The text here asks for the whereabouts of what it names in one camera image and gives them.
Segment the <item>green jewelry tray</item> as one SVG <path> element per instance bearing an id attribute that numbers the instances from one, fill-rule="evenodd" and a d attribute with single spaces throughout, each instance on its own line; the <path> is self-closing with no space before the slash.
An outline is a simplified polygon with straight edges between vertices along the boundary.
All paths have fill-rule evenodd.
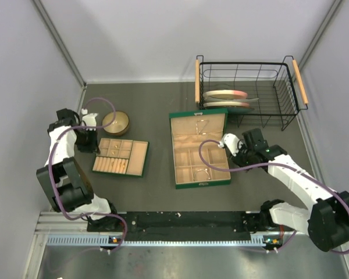
<path id="1" fill-rule="evenodd" d="M 95 157 L 92 171 L 122 176 L 143 176 L 149 142 L 101 138 L 98 146 L 100 153 Z"/>

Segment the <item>green jewelry box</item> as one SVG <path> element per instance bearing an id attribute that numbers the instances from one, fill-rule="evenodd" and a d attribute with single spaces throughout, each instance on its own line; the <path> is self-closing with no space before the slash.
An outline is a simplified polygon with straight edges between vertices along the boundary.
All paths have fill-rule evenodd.
<path id="1" fill-rule="evenodd" d="M 226 109 L 169 114 L 176 189 L 228 185 L 226 151 L 218 147 L 227 120 Z"/>

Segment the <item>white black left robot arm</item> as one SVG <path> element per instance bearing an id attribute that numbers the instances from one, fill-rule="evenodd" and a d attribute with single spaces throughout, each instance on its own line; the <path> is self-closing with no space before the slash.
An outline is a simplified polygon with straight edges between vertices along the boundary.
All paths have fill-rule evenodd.
<path id="1" fill-rule="evenodd" d="M 97 143 L 97 114 L 83 109 L 81 115 L 64 108 L 56 112 L 57 121 L 48 126 L 51 140 L 45 166 L 36 171 L 36 177 L 51 208 L 58 213 L 82 214 L 89 232 L 113 231 L 122 222 L 106 214 L 116 214 L 116 208 L 107 199 L 100 198 L 74 157 L 74 150 L 99 153 Z"/>

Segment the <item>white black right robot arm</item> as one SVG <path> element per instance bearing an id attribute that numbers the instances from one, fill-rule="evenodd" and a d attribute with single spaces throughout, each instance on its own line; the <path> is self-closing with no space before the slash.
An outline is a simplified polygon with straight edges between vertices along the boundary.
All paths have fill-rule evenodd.
<path id="1" fill-rule="evenodd" d="M 305 207 L 287 202 L 266 202 L 261 209 L 272 224 L 284 225 L 309 236 L 324 252 L 349 241 L 349 192 L 337 192 L 300 168 L 278 145 L 268 145 L 260 129 L 243 133 L 243 139 L 225 134 L 222 144 L 229 150 L 234 164 L 242 169 L 260 167 L 278 179 Z"/>

